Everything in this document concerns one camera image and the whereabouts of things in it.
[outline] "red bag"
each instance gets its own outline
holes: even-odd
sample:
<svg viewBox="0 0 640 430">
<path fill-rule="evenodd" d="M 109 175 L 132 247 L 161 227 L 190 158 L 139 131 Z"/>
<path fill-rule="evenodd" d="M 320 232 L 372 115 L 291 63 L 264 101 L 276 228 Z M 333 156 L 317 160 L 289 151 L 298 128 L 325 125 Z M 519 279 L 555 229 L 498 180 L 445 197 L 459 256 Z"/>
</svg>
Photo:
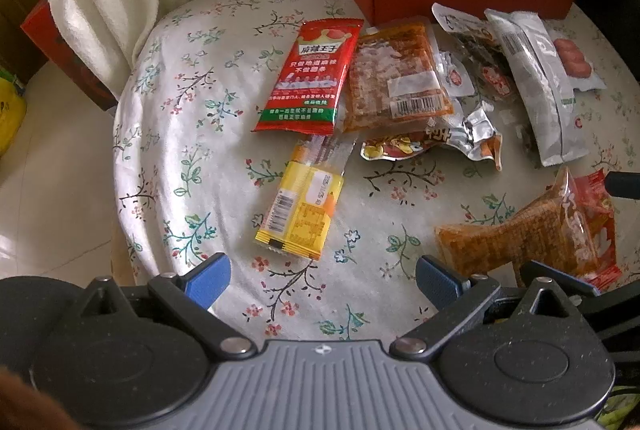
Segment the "red bag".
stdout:
<svg viewBox="0 0 640 430">
<path fill-rule="evenodd" d="M 363 24 L 357 18 L 303 23 L 254 132 L 333 134 L 338 98 Z"/>
</svg>

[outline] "metal screw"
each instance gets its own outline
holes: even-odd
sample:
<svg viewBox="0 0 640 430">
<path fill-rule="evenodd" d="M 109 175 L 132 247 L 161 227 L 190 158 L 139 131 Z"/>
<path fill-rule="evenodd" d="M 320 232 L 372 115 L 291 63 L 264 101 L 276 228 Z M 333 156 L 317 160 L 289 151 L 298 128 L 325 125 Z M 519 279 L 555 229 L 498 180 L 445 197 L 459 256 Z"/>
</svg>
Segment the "metal screw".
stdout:
<svg viewBox="0 0 640 430">
<path fill-rule="evenodd" d="M 246 338 L 233 336 L 222 340 L 222 343 L 220 343 L 220 349 L 224 350 L 227 354 L 244 354 L 251 350 L 251 342 Z"/>
<path fill-rule="evenodd" d="M 408 356 L 422 354 L 427 350 L 427 344 L 418 338 L 398 338 L 394 345 L 398 352 Z"/>
</svg>

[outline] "blue gripper pad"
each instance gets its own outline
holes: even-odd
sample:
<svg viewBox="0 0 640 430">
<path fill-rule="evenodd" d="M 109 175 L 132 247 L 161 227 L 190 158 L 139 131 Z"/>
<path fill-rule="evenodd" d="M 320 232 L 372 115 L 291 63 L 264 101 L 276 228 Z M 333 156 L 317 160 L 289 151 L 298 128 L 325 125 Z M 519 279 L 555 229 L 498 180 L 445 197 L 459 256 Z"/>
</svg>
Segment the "blue gripper pad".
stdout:
<svg viewBox="0 0 640 430">
<path fill-rule="evenodd" d="M 231 261 L 224 253 L 211 255 L 182 277 L 184 293 L 203 309 L 209 309 L 231 280 Z"/>
<path fill-rule="evenodd" d="M 469 280 L 430 255 L 423 255 L 416 262 L 415 283 L 438 311 L 469 289 Z"/>
</svg>

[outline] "yellow snack package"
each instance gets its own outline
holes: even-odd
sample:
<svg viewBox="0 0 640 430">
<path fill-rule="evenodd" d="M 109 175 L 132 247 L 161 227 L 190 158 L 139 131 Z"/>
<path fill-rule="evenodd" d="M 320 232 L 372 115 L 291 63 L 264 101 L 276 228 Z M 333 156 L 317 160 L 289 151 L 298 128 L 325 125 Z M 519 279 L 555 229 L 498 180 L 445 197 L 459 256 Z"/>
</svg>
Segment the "yellow snack package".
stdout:
<svg viewBox="0 0 640 430">
<path fill-rule="evenodd" d="M 11 145 L 26 113 L 23 94 L 20 81 L 0 68 L 0 156 Z"/>
<path fill-rule="evenodd" d="M 319 260 L 356 135 L 307 136 L 296 145 L 255 240 Z"/>
</svg>

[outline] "expiration date label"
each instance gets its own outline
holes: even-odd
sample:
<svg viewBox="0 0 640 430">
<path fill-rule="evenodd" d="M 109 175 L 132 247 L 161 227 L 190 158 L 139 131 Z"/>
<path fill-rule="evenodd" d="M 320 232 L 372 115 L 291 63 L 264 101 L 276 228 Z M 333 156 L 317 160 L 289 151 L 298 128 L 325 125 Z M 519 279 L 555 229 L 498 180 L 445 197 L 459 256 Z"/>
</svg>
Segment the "expiration date label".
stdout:
<svg viewBox="0 0 640 430">
<path fill-rule="evenodd" d="M 316 170 L 306 190 L 305 203 L 324 206 L 333 178 L 334 176 L 327 172 Z"/>
</svg>

